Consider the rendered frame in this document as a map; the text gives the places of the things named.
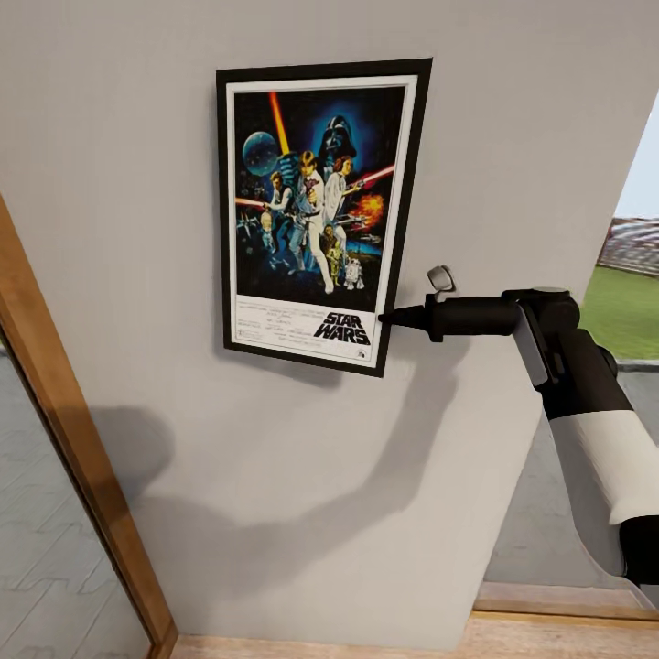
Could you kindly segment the poster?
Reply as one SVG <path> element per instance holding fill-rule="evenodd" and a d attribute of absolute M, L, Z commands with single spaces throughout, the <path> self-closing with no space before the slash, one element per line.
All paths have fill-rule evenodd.
<path fill-rule="evenodd" d="M 216 70 L 225 350 L 384 377 L 432 62 Z"/>

